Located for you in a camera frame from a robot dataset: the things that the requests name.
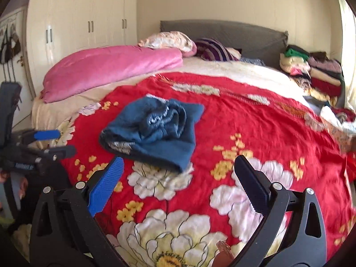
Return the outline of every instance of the curtain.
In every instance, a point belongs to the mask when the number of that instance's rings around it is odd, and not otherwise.
[[[356,17],[346,0],[339,0],[342,19],[341,66],[345,77],[345,107],[356,111]]]

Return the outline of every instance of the flower center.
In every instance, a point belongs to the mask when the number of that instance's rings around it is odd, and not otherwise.
[[[186,267],[184,259],[172,252],[162,252],[157,256],[156,261],[156,267]]]

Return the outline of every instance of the blue gripper pad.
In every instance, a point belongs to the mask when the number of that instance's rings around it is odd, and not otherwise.
[[[55,140],[61,137],[61,132],[57,129],[52,131],[38,131],[33,137],[38,141]]]
[[[236,158],[234,169],[255,211],[267,215],[271,182],[264,173],[254,170],[244,156]]]
[[[94,217],[96,213],[103,211],[122,174],[123,159],[117,157],[107,168],[105,168],[105,173],[101,176],[89,194],[88,210],[92,217]]]

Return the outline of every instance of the beige bed sheet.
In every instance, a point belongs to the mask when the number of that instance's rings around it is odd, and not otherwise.
[[[178,71],[209,76],[225,76],[237,82],[268,89],[308,106],[303,98],[302,89],[291,82],[290,79],[281,72],[244,62],[211,62],[192,57],[184,59],[183,67],[140,75],[120,82],[110,83],[87,90],[59,102],[44,103],[42,99],[36,97],[32,108],[32,126],[40,130],[56,129],[66,118],[72,116],[80,108],[99,102],[118,86],[135,85],[156,73]]]

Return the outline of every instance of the beige wall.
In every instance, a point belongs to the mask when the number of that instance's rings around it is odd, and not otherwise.
[[[219,19],[289,32],[289,42],[341,58],[338,0],[138,0],[138,37],[159,31],[160,20]]]

